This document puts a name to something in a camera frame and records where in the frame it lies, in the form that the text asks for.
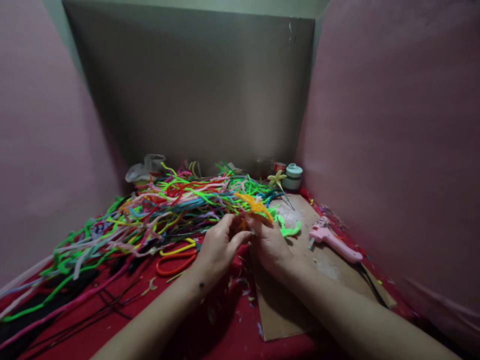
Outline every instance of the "cardboard sheet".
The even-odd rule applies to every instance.
[[[304,261],[313,269],[324,273],[334,281],[349,287],[357,293],[377,301],[363,276],[328,246],[321,243],[315,244],[313,251],[308,249],[310,230],[320,216],[300,195],[289,194],[288,198],[295,211],[283,200],[273,201],[271,206],[280,204],[278,213],[285,218],[286,227],[294,228],[297,220],[302,222],[301,233],[298,235],[298,239],[293,237],[287,238],[292,252],[303,257]],[[293,294],[265,271],[253,253],[251,258],[253,275],[257,285],[256,290],[263,337],[266,341],[286,338],[322,327],[317,319],[312,316]],[[389,307],[395,306],[395,300],[388,295],[385,289],[373,278],[372,274],[370,276],[387,305]]]

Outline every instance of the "pipe cleaner flower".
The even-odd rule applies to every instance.
[[[270,221],[271,223],[274,222],[274,218],[272,217],[272,215],[270,215],[269,211],[261,200],[256,200],[253,198],[253,196],[250,196],[248,194],[241,194],[238,192],[235,193],[235,196],[250,205],[251,211],[253,213],[264,213],[268,221]]]
[[[270,189],[273,189],[275,184],[283,191],[282,184],[280,183],[280,180],[285,179],[287,175],[282,175],[282,170],[278,170],[276,175],[270,175],[267,179],[270,180],[270,183],[268,184],[268,187]]]

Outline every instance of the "yellow scissors handle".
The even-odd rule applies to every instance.
[[[184,246],[184,247],[181,247],[177,250],[173,250],[173,251],[170,251],[170,252],[164,252],[163,250],[160,250],[160,255],[161,256],[168,256],[168,255],[173,255],[173,254],[178,254],[178,253],[181,253],[185,250],[188,250],[188,249],[191,249],[191,248],[195,248],[197,246],[197,243],[195,242],[195,240],[187,237],[185,239],[183,239],[184,241],[187,241],[189,242],[190,244],[187,245],[187,246]]]

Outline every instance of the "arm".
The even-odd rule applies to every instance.
[[[191,268],[110,339],[92,360],[156,358],[183,319],[227,272],[239,246],[249,240],[250,231],[235,231],[240,221],[238,216],[227,214],[208,230]]]
[[[253,250],[355,359],[458,359],[450,350],[395,313],[331,280],[295,257],[280,230],[246,215],[258,238]]]

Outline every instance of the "white bottle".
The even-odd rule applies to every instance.
[[[302,173],[304,172],[300,166],[291,163],[286,167],[286,178],[281,182],[284,189],[298,190],[302,182]]]

